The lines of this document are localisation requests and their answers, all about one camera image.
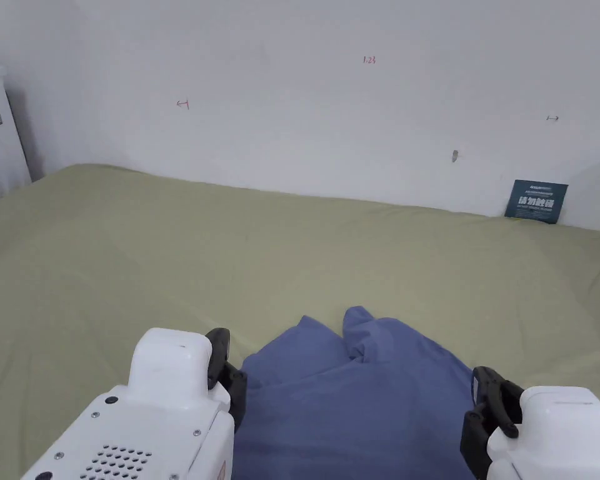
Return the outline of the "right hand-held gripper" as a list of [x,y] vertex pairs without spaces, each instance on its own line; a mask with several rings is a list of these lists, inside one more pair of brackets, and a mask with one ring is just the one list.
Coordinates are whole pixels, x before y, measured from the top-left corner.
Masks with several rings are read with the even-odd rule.
[[472,371],[472,397],[460,442],[471,473],[487,473],[487,479],[600,479],[600,400],[591,390],[524,391],[479,366]]

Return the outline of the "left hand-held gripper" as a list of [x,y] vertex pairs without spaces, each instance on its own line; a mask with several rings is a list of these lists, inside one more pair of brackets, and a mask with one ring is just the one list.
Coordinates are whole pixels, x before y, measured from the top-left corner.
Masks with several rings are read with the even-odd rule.
[[125,385],[96,397],[24,479],[231,479],[248,375],[231,335],[148,329]]

